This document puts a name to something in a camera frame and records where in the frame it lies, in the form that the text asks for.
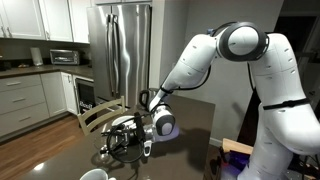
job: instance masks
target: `refrigerator door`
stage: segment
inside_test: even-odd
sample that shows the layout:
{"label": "refrigerator door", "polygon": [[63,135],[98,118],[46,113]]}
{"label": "refrigerator door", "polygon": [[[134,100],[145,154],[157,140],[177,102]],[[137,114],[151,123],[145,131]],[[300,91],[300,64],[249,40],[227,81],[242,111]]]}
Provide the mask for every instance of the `refrigerator door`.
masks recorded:
{"label": "refrigerator door", "polygon": [[138,104],[140,91],[148,88],[150,6],[114,5],[112,14],[115,92],[132,107]]}
{"label": "refrigerator door", "polygon": [[97,104],[115,99],[112,62],[111,6],[87,9],[90,50],[94,78],[94,94]]}

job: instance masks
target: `countertop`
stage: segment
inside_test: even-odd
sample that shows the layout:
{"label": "countertop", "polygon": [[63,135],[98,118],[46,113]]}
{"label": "countertop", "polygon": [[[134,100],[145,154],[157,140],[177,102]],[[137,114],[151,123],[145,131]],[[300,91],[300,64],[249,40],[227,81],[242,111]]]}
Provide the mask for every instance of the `countertop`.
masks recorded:
{"label": "countertop", "polygon": [[12,68],[10,70],[0,71],[0,79],[17,77],[17,76],[25,76],[25,75],[33,75],[33,74],[59,72],[59,71],[93,79],[92,68],[89,68],[88,65],[81,65],[81,66],[42,65],[42,66],[31,66],[27,68]]}
{"label": "countertop", "polygon": [[[215,105],[174,95],[169,104],[180,134],[171,141],[154,143],[148,159],[131,164],[122,164],[111,157],[102,161],[93,145],[104,129],[100,128],[44,162],[41,170],[31,170],[22,179],[80,179],[94,168],[105,170],[109,177],[117,180],[203,179]],[[135,107],[125,114],[132,115],[136,111],[141,112]]]}

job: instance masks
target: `backsplash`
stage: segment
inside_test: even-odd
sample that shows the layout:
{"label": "backsplash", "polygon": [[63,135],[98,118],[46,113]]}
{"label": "backsplash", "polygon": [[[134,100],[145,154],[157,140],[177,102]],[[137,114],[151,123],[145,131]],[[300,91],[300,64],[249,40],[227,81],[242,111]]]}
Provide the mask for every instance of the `backsplash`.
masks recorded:
{"label": "backsplash", "polygon": [[84,59],[90,58],[90,45],[72,42],[2,39],[0,38],[1,60],[32,59],[30,47],[39,47],[43,59],[50,58],[50,49],[77,49],[84,52]]}

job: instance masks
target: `wall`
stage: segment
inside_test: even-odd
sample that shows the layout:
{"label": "wall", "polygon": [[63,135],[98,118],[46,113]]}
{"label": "wall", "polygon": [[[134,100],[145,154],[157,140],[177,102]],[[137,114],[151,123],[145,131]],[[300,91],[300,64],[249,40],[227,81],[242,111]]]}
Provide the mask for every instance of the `wall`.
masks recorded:
{"label": "wall", "polygon": [[[250,21],[263,31],[273,31],[282,3],[283,0],[192,0],[185,43],[208,28],[230,21]],[[251,93],[246,63],[220,59],[203,87],[178,94],[216,104],[210,143],[219,146],[222,138],[237,139]]]}
{"label": "wall", "polygon": [[75,48],[84,51],[86,59],[89,57],[89,44],[23,40],[23,39],[0,39],[0,54],[3,60],[32,59],[30,47],[39,47],[42,58],[49,58],[50,49]]}
{"label": "wall", "polygon": [[149,87],[159,87],[184,49],[188,4],[187,0],[152,2]]}

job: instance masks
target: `wooden chair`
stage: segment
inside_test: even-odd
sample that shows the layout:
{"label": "wooden chair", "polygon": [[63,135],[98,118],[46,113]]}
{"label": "wooden chair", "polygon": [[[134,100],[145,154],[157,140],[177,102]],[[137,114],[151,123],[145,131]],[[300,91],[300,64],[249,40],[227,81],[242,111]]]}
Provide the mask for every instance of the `wooden chair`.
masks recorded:
{"label": "wooden chair", "polygon": [[[100,111],[106,110],[107,108],[114,106],[114,105],[121,105],[119,106],[120,108],[117,110],[114,110],[112,112],[108,112],[100,117],[98,117],[97,119],[93,120],[92,122],[90,122],[89,124],[86,124],[86,120],[91,117],[94,114],[97,114]],[[120,99],[116,99],[113,101],[109,101],[103,104],[100,104],[88,111],[86,111],[83,114],[78,114],[78,119],[81,125],[81,128],[83,130],[83,133],[85,136],[87,136],[88,134],[90,134],[91,130],[96,127],[98,124],[107,121],[108,119],[110,119],[111,117],[118,115],[118,114],[122,114],[125,112],[125,102],[124,102],[124,96],[121,96]]]}

